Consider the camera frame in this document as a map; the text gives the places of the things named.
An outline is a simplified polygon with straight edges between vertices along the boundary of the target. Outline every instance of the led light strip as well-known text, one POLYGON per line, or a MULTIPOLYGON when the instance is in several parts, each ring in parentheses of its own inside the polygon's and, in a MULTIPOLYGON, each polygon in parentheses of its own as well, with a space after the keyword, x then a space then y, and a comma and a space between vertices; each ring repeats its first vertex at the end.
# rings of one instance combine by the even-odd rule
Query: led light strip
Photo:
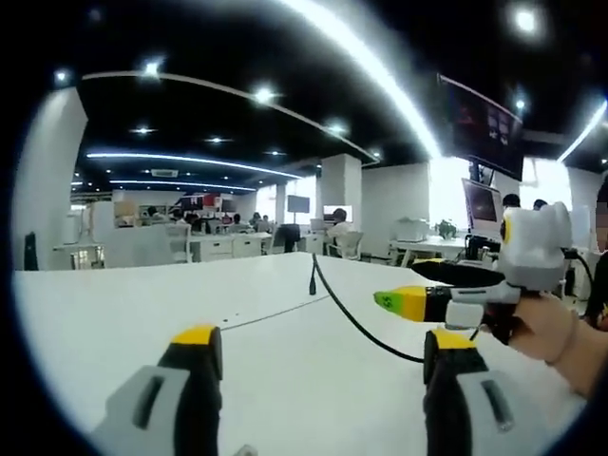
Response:
POLYGON ((582 130, 582 133, 580 133, 579 137, 576 138, 575 141, 572 144, 570 144, 570 147, 568 147, 565 150, 565 152, 560 155, 560 157, 558 158, 558 163, 561 163, 564 160, 566 160, 568 158, 568 156, 572 152, 574 152, 574 149, 579 147, 580 143, 585 141, 585 138, 587 138, 587 136, 589 136, 589 133, 591 133, 591 130, 593 130, 599 124, 599 121, 601 120, 601 116, 603 116, 604 112, 606 112, 607 106, 608 106, 608 102, 606 102, 604 100, 604 103, 601 104, 599 109, 596 111, 596 113, 591 118, 591 121, 589 122, 589 124, 587 126, 585 126, 584 130, 582 130))
POLYGON ((286 178, 302 179, 300 176, 296 176, 295 174, 281 173, 280 171, 274 171, 272 169, 266 169, 266 168, 259 168, 257 166, 250 166, 248 164, 231 163, 228 161, 195 159, 192 157, 177 157, 177 156, 173 156, 173 155, 160 155, 160 154, 140 154, 140 153, 132 153, 132 152, 90 153, 90 154, 86 154, 86 156, 90 159, 152 159, 152 160, 170 160, 170 161, 174 161, 174 162, 216 164, 219 166, 230 166, 233 168, 247 169, 249 171, 257 171, 260 173, 275 174, 277 176, 284 176, 286 178))
POLYGON ((399 87, 395 78, 369 47, 361 41, 352 30, 331 11, 311 0, 276 0, 297 11, 302 17, 318 28, 325 36, 341 47, 352 61, 389 96, 398 111, 402 114, 420 143, 432 159, 442 156, 441 149, 428 129, 427 123, 414 106, 409 96, 399 87))
POLYGON ((141 185, 174 185, 174 186, 191 186, 191 187, 209 187, 209 188, 225 188, 227 190, 243 190, 246 192, 255 192, 255 188, 235 187, 234 185, 216 185, 214 183, 200 182, 173 182, 171 180, 111 180, 110 183, 118 184, 141 184, 141 185))

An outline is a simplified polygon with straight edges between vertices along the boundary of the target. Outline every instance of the wrist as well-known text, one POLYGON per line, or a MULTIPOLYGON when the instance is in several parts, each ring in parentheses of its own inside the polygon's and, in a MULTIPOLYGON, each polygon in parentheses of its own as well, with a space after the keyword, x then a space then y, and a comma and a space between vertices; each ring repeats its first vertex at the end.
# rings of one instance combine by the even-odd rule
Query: wrist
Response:
POLYGON ((606 364, 608 333, 596 331, 583 321, 576 324, 572 340, 553 367, 575 392, 589 397, 606 364))

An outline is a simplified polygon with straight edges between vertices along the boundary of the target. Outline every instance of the air vent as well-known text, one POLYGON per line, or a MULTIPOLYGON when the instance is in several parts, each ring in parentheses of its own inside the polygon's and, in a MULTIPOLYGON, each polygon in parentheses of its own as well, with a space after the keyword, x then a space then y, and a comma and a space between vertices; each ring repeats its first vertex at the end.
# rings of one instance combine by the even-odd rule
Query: air vent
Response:
POLYGON ((150 173, 155 178, 176 178, 179 174, 177 169, 152 169, 150 173))

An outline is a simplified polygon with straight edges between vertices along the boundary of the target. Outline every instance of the office desk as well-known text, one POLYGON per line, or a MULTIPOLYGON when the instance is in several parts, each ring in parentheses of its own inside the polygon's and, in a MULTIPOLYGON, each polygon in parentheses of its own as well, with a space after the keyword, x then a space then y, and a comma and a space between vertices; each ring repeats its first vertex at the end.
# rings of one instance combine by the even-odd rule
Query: office desk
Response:
MULTIPOLYGON (((320 257, 355 318, 395 348, 422 355, 432 325, 379 308, 372 293, 431 282, 412 270, 320 257)), ((339 311, 319 280, 309 296, 302 253, 101 271, 18 272, 18 314, 32 356, 74 425, 91 431, 105 399, 156 364, 193 325, 222 327, 220 454, 424 455, 422 366, 382 351, 339 311)), ((481 334, 491 369, 522 386, 555 430, 582 405, 558 375, 481 334)))
POLYGON ((439 236, 429 236, 420 242, 406 242, 402 240, 392 240, 389 243, 389 257, 393 266, 397 265, 397 257, 400 250, 405 250, 403 259, 399 266, 406 267, 412 251, 436 252, 448 259, 455 258, 465 248, 465 238, 456 237, 454 239, 443 239, 439 236))
POLYGON ((233 240, 235 238, 256 239, 263 242, 270 239, 272 235, 268 233, 249 233, 233 235, 196 235, 190 237, 190 251, 194 262, 215 261, 218 259, 228 259, 233 257, 233 240))

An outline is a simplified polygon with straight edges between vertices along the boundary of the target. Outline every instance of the black cable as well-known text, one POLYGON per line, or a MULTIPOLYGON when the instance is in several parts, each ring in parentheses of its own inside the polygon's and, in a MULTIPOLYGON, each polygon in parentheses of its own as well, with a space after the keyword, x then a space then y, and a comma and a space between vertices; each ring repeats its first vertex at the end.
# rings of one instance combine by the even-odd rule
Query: black cable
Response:
POLYGON ((316 254, 313 254, 313 276, 311 277, 311 281, 314 280, 314 271, 315 270, 316 270, 316 273, 319 275, 319 278, 321 279, 323 286, 327 290, 327 293, 332 297, 333 302, 335 302, 337 304, 337 306, 340 308, 342 313, 350 320, 350 322, 354 325, 354 327, 357 330, 359 330, 363 335, 365 335, 371 342, 373 342, 375 345, 377 345, 381 349, 384 349, 387 352, 392 353, 395 356, 398 356, 399 358, 407 359, 408 361, 411 361, 414 363, 422 364, 425 362, 425 360, 423 358, 417 358, 416 356, 410 356, 409 354, 405 354, 401 351, 394 349, 390 345, 385 344, 381 340, 377 339, 373 334, 371 334, 363 326, 361 326, 361 324, 357 320, 354 319, 354 317, 351 315, 351 313, 346 310, 346 308, 344 307, 344 305, 342 304, 342 302, 340 301, 338 296, 335 295, 335 293, 332 290, 332 287, 330 287, 330 284, 327 283, 327 280, 325 279, 325 276, 323 275, 323 272, 321 271, 321 268, 319 267, 318 260, 316 259, 316 254))
POLYGON ((593 290, 593 276, 591 275, 591 269, 589 269, 587 261, 585 261, 585 258, 583 258, 578 251, 576 253, 576 258, 582 263, 582 267, 585 268, 585 273, 587 273, 587 276, 589 277, 589 288, 593 290))

